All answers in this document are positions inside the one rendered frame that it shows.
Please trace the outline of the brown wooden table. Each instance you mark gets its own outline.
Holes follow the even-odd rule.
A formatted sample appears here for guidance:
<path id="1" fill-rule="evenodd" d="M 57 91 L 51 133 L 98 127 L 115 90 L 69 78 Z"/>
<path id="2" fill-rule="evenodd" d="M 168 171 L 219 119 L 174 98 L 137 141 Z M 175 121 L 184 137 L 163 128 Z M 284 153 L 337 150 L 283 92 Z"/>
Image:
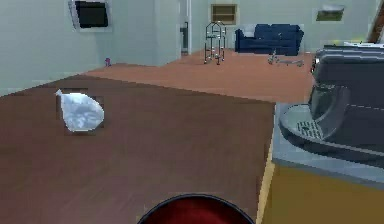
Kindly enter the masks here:
<path id="1" fill-rule="evenodd" d="M 104 109 L 71 132 L 63 93 Z M 73 76 L 0 97 L 0 224 L 137 224 L 179 194 L 255 215 L 273 126 L 269 102 Z"/>

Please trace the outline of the red pan with black rim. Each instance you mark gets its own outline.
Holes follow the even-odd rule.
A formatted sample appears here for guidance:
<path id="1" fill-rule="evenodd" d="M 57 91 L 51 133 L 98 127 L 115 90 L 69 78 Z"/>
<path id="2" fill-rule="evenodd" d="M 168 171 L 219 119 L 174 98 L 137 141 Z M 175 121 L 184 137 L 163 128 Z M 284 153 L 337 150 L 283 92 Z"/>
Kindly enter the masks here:
<path id="1" fill-rule="evenodd" d="M 183 194 L 164 200 L 137 224 L 255 224 L 235 204 L 208 194 Z"/>

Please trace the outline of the green landscape wall picture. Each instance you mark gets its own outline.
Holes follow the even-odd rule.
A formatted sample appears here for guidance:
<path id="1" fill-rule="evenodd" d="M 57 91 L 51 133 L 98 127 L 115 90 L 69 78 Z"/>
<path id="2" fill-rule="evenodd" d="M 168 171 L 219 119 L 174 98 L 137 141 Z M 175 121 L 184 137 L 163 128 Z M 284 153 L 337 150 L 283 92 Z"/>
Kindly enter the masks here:
<path id="1" fill-rule="evenodd" d="M 317 10 L 316 20 L 320 22 L 341 21 L 344 10 L 343 5 L 323 5 Z"/>

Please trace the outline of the white sofa cushion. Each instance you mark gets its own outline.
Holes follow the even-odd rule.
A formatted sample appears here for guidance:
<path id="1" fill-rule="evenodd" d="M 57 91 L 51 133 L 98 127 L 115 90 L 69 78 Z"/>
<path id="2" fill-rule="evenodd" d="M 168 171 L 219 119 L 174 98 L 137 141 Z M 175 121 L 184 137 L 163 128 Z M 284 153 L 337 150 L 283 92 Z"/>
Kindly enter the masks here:
<path id="1" fill-rule="evenodd" d="M 245 37 L 254 37 L 255 27 L 255 24 L 244 24 L 241 30 Z"/>

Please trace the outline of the crumpled white paper bag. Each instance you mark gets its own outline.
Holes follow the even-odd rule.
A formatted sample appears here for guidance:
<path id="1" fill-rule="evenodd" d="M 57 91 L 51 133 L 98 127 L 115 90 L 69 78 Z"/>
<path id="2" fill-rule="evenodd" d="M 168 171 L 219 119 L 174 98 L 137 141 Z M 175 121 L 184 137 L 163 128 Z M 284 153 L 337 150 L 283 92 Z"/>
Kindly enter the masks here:
<path id="1" fill-rule="evenodd" d="M 71 132 L 89 132 L 95 130 L 105 118 L 102 106 L 83 93 L 55 93 L 60 97 L 60 107 L 67 129 Z"/>

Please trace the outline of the yellow framed wall picture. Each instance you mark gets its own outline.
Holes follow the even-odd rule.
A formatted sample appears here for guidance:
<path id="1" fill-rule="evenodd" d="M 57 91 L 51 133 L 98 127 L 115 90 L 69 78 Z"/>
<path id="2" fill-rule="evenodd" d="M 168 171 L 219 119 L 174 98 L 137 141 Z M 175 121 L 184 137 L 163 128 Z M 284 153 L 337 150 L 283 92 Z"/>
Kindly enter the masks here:
<path id="1" fill-rule="evenodd" d="M 222 22 L 225 25 L 235 25 L 237 20 L 236 4 L 212 4 L 211 21 Z"/>

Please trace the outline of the dark blue sofa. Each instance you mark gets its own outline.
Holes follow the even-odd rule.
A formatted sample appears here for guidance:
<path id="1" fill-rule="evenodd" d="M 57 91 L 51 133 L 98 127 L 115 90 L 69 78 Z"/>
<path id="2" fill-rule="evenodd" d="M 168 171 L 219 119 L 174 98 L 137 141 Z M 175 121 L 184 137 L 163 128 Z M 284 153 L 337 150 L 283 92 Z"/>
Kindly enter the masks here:
<path id="1" fill-rule="evenodd" d="M 303 30 L 292 24 L 256 24 L 252 36 L 242 29 L 235 31 L 235 51 L 238 53 L 297 56 Z"/>

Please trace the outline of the black wall television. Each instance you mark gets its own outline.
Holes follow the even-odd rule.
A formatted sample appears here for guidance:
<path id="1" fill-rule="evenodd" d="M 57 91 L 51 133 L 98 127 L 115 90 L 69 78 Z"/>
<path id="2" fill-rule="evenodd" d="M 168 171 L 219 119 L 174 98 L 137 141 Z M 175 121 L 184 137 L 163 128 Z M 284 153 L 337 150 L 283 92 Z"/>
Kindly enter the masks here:
<path id="1" fill-rule="evenodd" d="M 68 0 L 73 27 L 78 32 L 110 32 L 108 0 Z"/>

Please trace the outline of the grey object on floor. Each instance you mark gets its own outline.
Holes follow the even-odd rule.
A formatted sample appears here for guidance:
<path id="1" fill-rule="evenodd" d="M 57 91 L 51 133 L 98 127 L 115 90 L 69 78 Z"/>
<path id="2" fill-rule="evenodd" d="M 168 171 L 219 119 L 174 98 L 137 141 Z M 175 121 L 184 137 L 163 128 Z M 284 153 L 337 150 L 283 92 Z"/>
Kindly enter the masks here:
<path id="1" fill-rule="evenodd" d="M 287 59 L 280 59 L 276 51 L 273 51 L 273 53 L 268 57 L 267 62 L 272 65 L 274 63 L 277 64 L 285 64 L 285 65 L 290 65 L 290 64 L 295 64 L 298 67 L 302 67 L 304 65 L 303 60 L 287 60 Z"/>

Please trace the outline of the black coffee machine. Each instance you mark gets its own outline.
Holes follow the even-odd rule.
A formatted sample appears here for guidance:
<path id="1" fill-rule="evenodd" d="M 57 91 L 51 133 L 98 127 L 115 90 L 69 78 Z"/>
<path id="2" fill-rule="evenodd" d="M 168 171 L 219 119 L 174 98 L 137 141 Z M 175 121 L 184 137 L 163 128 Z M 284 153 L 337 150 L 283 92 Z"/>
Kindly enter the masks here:
<path id="1" fill-rule="evenodd" d="M 326 45 L 316 51 L 306 103 L 281 111 L 292 145 L 384 168 L 384 48 Z"/>

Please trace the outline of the yellow cabinet with grey top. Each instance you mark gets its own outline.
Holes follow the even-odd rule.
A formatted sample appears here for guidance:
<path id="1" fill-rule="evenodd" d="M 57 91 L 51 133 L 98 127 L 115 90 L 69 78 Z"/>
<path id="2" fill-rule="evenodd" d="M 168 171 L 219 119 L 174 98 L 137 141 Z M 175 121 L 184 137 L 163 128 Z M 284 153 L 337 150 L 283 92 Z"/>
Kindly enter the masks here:
<path id="1" fill-rule="evenodd" d="M 256 224 L 384 224 L 384 150 L 320 155 L 290 144 L 277 103 Z"/>

